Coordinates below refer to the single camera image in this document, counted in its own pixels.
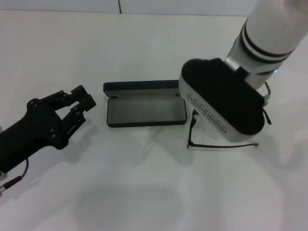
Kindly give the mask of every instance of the eyeglasses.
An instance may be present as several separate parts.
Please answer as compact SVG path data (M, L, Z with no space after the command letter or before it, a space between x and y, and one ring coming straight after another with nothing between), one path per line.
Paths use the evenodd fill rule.
M227 148L241 148L241 147L247 147L247 146L259 146L258 143L250 143L250 144L244 144L244 145L235 145L235 146L214 146L214 145L205 145L205 144L195 144L192 142L192 128L197 122L197 119L195 118L196 115L199 115L199 113L194 110L192 113L192 121L189 129L189 138L188 138L188 143L187 143L187 148L190 147L198 147L198 148L222 148L222 149L227 149Z
M270 98L271 90L267 82L265 82L265 86L268 90L268 95L264 97L264 102L267 104L267 100ZM269 118L269 115L266 113L265 109L263 108L263 113L265 115L266 121L268 124L271 125L271 120ZM197 147L197 148L221 148L221 149L227 149L227 148L241 148L241 147L247 147L247 146L259 146L258 143L250 143L250 144L244 144L244 145L235 145L235 146L216 146L216 145L206 145L206 144L195 144L192 142L192 128L196 124L197 120L195 118L196 115L199 115L199 113L194 110L192 113L192 120L191 120L191 125L189 129L189 138L188 138L188 143L187 143L187 148L190 147Z

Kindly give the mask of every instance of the white wall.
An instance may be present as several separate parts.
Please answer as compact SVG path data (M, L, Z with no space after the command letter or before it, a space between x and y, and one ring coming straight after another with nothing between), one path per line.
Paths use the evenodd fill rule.
M257 0L122 0L124 13L248 15Z
M0 0L0 9L119 13L117 0Z
M257 0L120 0L123 13L248 15ZM0 0L2 10L118 13L118 0Z

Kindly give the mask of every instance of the eyeglass case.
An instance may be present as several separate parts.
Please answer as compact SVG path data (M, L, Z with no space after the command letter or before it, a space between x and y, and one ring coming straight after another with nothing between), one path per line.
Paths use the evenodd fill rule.
M187 121L178 80L108 82L107 124L111 128L182 125Z

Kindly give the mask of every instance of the black stripe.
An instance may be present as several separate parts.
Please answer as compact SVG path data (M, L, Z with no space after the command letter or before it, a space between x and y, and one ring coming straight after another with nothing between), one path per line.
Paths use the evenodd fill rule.
M258 75L258 76L264 76L264 75L267 75L267 74L274 73L275 70L260 72L260 73L257 73L256 75Z
M120 2L120 0L117 0L117 3L118 3L118 5L119 5L119 12L122 13L121 2Z
M246 52L246 54L248 54L251 58L253 58L254 60L258 61L258 62L261 62L261 63L265 63L265 64L277 64L277 63L280 63L284 60L286 60L288 58L285 57L283 59L280 59L280 60L267 60L267 59L263 59L263 58L260 58L258 56L256 56L255 54L253 54L247 47L246 47L246 44L244 42L244 39L243 39L243 33L241 32L240 34L240 43L242 45L242 48L244 49L244 51Z
M247 21L245 22L244 24L244 34L245 34L245 38L247 40L247 42L249 43L249 45L254 49L256 50L257 52L259 52L260 54L263 54L265 56L269 56L269 57L274 57L274 58L279 58L279 57L284 57L286 55L290 55L293 51L291 52L288 52L288 53L285 53L285 54L273 54L273 53L269 53L263 49L261 49L260 47L256 46L252 40L250 39L250 37L248 36L248 33L247 33L247 28L246 28L246 24L247 24Z

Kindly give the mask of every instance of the robotic hand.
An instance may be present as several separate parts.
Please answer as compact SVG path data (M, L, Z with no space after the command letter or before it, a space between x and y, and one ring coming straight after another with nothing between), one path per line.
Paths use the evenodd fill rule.
M55 111L75 102L79 103L64 119L60 119ZM53 146L58 150L66 147L69 138L86 121L83 112L87 112L95 105L95 101L83 86L75 88L71 94L59 91L41 100L29 101L26 115L5 131L0 131L2 178L24 160L28 167L28 157L43 147ZM0 189L12 187L22 180L24 174L0 186Z
M307 32L307 0L259 0L225 61L195 59L183 66L180 94L229 141L249 139L264 127L266 80ZM256 91L263 84L265 97Z

